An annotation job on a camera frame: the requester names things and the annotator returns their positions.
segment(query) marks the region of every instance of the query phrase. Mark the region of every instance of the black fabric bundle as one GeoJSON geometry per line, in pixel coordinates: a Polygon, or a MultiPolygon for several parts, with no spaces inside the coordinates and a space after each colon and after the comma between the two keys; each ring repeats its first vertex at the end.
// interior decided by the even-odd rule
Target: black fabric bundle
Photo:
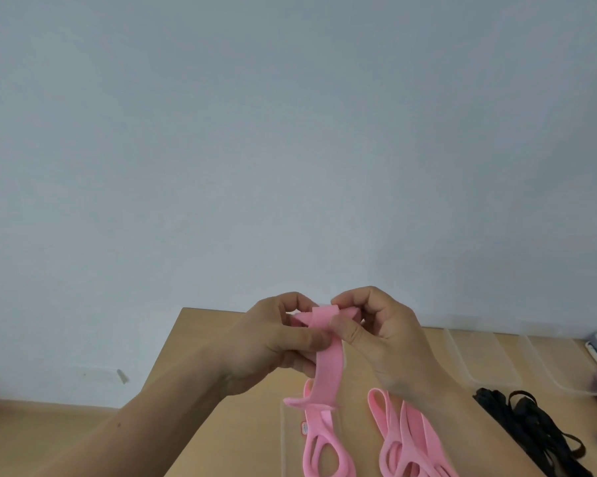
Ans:
{"type": "Polygon", "coordinates": [[[568,477],[592,477],[592,473],[577,459],[585,455],[585,446],[573,435],[559,430],[549,415],[537,406],[537,400],[528,392],[517,391],[506,396],[497,390],[481,388],[473,398],[493,417],[548,477],[557,477],[555,460],[568,477]],[[513,407],[511,399],[523,396],[513,407]],[[565,438],[579,443],[572,450],[565,438]]]}

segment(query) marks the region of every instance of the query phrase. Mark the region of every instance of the wooden desk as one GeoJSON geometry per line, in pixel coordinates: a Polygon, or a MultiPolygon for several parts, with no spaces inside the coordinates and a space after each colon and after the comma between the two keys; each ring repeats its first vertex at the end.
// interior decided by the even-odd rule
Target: wooden desk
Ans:
{"type": "MultiPolygon", "coordinates": [[[[168,336],[146,381],[154,381],[183,355],[220,336],[240,313],[184,308],[168,336]]],[[[441,330],[426,329],[437,359],[456,376],[441,330]]],[[[597,477],[597,402],[552,396],[541,388],[517,348],[517,337],[498,335],[524,380],[523,389],[567,433],[579,437],[588,454],[581,463],[597,477]]],[[[305,377],[279,369],[248,393],[223,401],[199,429],[168,472],[169,477],[189,475],[244,477],[280,476],[280,402],[301,394],[305,377]]],[[[382,445],[366,403],[377,381],[364,359],[347,347],[347,369],[338,398],[345,448],[354,458],[359,477],[380,477],[377,456],[382,445]]]]}

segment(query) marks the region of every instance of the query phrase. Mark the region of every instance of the person's left hand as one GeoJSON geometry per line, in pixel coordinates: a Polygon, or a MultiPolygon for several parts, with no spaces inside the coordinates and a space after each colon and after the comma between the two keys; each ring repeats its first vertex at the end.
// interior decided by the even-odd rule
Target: person's left hand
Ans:
{"type": "Polygon", "coordinates": [[[226,393],[248,391],[277,368],[294,368],[313,378],[316,365],[302,353],[331,344],[322,329],[290,326],[288,312],[318,306],[298,292],[262,299],[216,342],[226,377],[226,393]]]}

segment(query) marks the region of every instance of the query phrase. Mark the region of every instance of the plastic box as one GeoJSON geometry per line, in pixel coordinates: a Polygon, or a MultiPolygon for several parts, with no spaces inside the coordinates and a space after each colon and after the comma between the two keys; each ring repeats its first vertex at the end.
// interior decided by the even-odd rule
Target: plastic box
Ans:
{"type": "Polygon", "coordinates": [[[473,329],[445,329],[444,338],[463,383],[475,390],[481,387],[520,389],[522,377],[495,335],[490,331],[475,331],[483,325],[481,319],[462,319],[454,317],[451,323],[453,326],[473,329]]]}
{"type": "Polygon", "coordinates": [[[524,321],[519,345],[535,375],[552,393],[597,396],[597,364],[580,342],[557,338],[560,326],[524,321]]]}
{"type": "MultiPolygon", "coordinates": [[[[334,431],[341,439],[340,417],[337,411],[331,412],[334,431]]],[[[303,452],[307,441],[305,412],[280,403],[280,467],[282,477],[304,477],[303,452]]],[[[319,475],[333,475],[338,469],[338,456],[331,447],[323,448],[319,460],[319,475]]]]}

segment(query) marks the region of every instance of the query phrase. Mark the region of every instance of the gray wall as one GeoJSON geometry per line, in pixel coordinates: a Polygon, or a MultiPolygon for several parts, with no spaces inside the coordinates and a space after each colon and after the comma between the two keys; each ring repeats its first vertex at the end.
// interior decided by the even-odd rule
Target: gray wall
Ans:
{"type": "Polygon", "coordinates": [[[364,284],[597,327],[597,0],[0,0],[0,397],[364,284]]]}

